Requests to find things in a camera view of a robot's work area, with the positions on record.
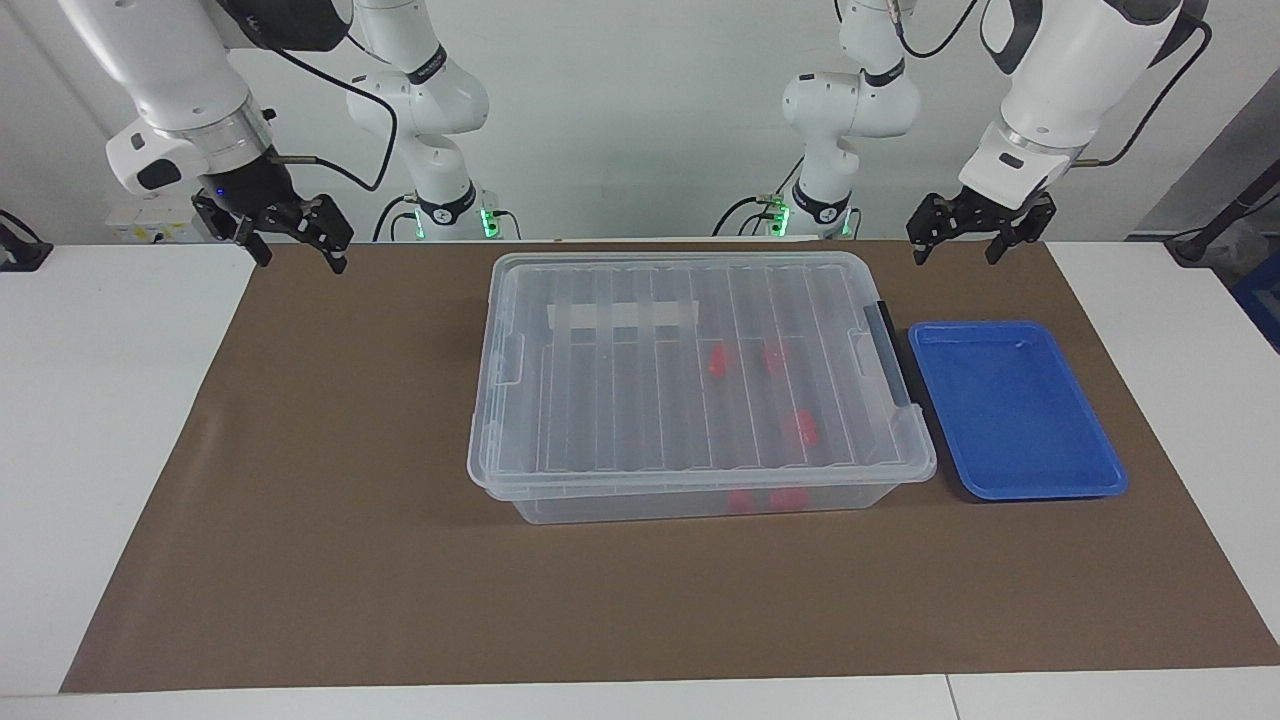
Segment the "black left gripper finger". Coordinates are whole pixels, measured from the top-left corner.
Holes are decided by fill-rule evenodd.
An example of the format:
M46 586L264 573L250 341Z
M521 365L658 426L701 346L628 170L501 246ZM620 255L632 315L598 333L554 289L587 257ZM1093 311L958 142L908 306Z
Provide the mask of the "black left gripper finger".
M996 236L991 240L986 250L986 260L989 265L996 265L1004 255L1023 243L1036 243L1041 240L1057 211L1056 202L1051 195L1041 195L1034 199L1028 209L1016 218L1001 219Z
M951 199L928 193L908 219L908 241L918 266L923 266L942 242L955 240L964 233L957 211L963 210L965 199L965 193L957 193Z

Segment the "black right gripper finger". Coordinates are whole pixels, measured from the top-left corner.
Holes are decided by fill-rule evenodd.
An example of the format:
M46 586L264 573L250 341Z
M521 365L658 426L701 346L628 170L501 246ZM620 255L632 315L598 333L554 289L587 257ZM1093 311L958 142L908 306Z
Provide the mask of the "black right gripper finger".
M301 201L296 210L297 218L291 219L291 236L317 250L334 274L343 274L348 265L346 252L355 232L337 202L329 195L319 195Z
M192 196L192 205L211 237L243 249L257 266L265 268L270 264L273 252L259 233L252 217L220 208L204 190Z

